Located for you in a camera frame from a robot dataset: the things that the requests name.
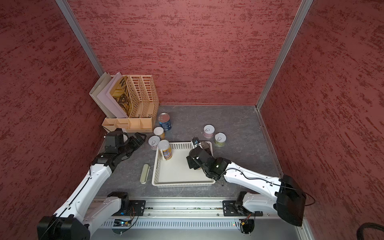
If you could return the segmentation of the tall yellow can white lid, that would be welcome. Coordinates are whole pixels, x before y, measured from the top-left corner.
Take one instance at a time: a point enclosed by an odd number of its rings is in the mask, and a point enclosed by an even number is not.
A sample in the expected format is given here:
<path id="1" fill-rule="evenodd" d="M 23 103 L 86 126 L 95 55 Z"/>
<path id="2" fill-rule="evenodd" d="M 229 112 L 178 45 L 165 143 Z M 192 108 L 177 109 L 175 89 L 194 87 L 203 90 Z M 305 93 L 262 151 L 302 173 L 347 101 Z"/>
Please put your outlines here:
<path id="1" fill-rule="evenodd" d="M 158 144 L 158 148 L 165 160 L 170 160 L 172 158 L 172 148 L 168 140 L 161 140 Z"/>

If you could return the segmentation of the dark chopped tomatoes can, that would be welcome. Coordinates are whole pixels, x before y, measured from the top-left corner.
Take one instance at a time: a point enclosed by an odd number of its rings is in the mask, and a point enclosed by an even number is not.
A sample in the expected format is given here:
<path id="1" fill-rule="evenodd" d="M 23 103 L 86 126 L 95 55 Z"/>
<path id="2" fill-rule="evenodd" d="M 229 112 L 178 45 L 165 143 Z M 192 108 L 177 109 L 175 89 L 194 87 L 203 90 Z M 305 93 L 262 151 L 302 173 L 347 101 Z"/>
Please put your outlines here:
<path id="1" fill-rule="evenodd" d="M 207 142 L 201 142 L 201 148 L 208 153 L 211 152 L 210 145 Z"/>

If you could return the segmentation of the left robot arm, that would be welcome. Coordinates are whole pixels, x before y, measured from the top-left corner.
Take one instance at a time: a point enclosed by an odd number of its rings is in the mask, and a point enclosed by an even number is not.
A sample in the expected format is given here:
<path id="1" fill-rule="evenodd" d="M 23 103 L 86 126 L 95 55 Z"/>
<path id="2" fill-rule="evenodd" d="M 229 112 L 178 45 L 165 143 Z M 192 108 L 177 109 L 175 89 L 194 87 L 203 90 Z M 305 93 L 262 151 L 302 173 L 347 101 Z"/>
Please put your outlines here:
<path id="1" fill-rule="evenodd" d="M 88 213 L 104 182 L 118 164 L 131 157 L 146 141 L 146 135 L 129 136 L 122 129 L 107 133 L 104 151 L 98 154 L 89 171 L 65 203 L 52 216 L 43 217 L 38 226 L 40 240 L 89 240 L 96 230 L 114 214 L 136 221 L 143 207 L 130 203 L 128 193 L 112 192 L 95 210 Z"/>

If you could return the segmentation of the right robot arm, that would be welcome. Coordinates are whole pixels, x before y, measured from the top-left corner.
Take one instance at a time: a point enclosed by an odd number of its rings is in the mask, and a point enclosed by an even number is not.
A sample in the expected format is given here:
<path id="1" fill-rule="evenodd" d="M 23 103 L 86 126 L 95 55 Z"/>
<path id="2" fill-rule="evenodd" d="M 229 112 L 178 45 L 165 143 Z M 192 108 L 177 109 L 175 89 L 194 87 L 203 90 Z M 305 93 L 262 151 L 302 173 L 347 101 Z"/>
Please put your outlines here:
<path id="1" fill-rule="evenodd" d="M 302 226 L 307 194 L 292 177 L 265 176 L 225 158 L 214 158 L 200 147 L 192 149 L 186 159 L 190 169 L 201 168 L 209 179 L 217 181 L 223 177 L 228 183 L 243 186 L 267 197 L 282 220 L 297 227 Z"/>

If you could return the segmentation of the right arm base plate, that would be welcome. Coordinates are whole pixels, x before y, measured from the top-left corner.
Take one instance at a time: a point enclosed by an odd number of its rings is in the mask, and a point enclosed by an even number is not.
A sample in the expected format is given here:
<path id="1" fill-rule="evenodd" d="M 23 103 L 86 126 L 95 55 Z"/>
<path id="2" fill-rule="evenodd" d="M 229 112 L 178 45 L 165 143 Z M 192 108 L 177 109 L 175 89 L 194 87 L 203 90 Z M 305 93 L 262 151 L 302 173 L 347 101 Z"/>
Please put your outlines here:
<path id="1" fill-rule="evenodd" d="M 223 201 L 223 212 L 225 217 L 262 217 L 264 214 L 261 211 L 250 212 L 236 201 Z"/>

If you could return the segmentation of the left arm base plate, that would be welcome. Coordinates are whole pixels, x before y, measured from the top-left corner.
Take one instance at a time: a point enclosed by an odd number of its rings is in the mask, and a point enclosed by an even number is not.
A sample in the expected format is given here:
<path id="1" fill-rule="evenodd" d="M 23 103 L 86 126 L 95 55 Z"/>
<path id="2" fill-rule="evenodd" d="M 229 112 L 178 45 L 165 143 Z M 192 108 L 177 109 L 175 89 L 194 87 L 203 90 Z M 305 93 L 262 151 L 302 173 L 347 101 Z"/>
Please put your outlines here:
<path id="1" fill-rule="evenodd" d="M 147 201 L 145 200 L 130 200 L 118 212 L 114 213 L 113 216 L 120 218 L 132 218 L 137 216 L 141 217 L 144 215 L 146 203 Z"/>

